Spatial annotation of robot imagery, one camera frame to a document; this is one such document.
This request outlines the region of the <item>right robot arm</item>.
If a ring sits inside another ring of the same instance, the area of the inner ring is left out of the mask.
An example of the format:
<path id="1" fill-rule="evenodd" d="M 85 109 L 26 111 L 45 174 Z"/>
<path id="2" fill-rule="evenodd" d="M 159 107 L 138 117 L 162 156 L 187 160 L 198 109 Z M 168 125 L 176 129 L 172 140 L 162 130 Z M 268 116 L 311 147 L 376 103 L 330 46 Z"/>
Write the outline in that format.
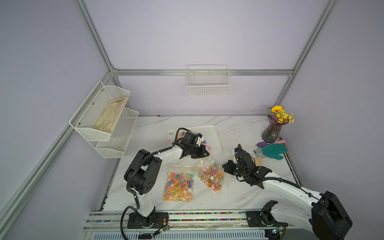
<path id="1" fill-rule="evenodd" d="M 271 169 L 258 166 L 242 146 L 234 149 L 234 159 L 223 164 L 224 172 L 237 177 L 240 182 L 273 192 L 292 203 L 270 200 L 254 217 L 248 211 L 249 227 L 280 227 L 288 225 L 307 230 L 320 240 L 343 240 L 353 222 L 338 197 L 326 191 L 319 193 L 285 180 Z"/>

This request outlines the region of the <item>small ziploc bag of candies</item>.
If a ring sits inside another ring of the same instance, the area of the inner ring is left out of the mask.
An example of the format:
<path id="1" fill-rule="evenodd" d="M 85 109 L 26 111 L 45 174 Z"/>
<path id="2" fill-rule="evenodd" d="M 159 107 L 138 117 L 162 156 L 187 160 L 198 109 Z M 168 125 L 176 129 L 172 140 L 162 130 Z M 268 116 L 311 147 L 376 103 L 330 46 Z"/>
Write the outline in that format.
<path id="1" fill-rule="evenodd" d="M 254 150 L 254 153 L 255 155 L 257 156 L 256 157 L 256 160 L 255 160 L 255 163 L 257 166 L 263 166 L 263 158 L 264 158 L 264 155 L 262 153 L 262 149 L 259 148 L 259 149 L 256 149 Z"/>

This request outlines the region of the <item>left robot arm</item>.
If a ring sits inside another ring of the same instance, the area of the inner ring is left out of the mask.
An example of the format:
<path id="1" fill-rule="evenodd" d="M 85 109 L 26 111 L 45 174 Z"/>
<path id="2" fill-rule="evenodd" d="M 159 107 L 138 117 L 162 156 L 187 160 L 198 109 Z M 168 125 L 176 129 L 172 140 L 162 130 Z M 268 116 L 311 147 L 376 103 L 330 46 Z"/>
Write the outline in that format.
<path id="1" fill-rule="evenodd" d="M 140 217 L 148 218 L 155 212 L 151 189 L 156 183 L 163 160 L 172 161 L 184 157 L 202 159 L 210 155 L 202 134 L 193 133 L 186 128 L 177 129 L 178 132 L 181 130 L 185 134 L 181 138 L 175 137 L 169 147 L 152 153 L 139 150 L 124 174 L 126 190 L 133 194 L 137 205 L 135 212 Z"/>

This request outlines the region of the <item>large ziploc bag of candies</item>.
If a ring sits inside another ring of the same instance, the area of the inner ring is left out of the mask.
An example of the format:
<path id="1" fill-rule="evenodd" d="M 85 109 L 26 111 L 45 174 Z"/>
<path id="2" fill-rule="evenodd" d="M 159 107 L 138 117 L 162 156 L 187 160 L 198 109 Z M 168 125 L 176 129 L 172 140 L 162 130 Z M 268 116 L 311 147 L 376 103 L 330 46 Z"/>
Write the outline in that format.
<path id="1" fill-rule="evenodd" d="M 194 173 L 191 166 L 167 166 L 163 200 L 174 202 L 194 201 Z"/>

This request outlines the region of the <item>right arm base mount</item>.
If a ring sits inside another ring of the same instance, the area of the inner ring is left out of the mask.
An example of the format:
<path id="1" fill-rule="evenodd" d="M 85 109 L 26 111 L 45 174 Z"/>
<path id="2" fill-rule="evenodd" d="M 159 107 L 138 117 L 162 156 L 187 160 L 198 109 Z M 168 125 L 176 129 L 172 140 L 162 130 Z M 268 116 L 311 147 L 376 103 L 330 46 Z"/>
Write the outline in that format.
<path id="1" fill-rule="evenodd" d="M 267 202 L 261 210 L 247 211 L 246 218 L 249 227 L 287 227 L 287 223 L 278 222 L 272 216 L 272 207 L 277 201 Z"/>

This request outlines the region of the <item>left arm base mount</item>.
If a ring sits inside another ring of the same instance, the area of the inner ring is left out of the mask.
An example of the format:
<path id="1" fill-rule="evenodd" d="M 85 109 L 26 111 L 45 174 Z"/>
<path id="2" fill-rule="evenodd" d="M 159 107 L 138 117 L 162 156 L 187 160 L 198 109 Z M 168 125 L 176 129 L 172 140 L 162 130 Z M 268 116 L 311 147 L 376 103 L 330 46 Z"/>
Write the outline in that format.
<path id="1" fill-rule="evenodd" d="M 169 213 L 153 211 L 148 217 L 139 213 L 130 213 L 126 227 L 128 229 L 160 229 L 169 221 Z"/>

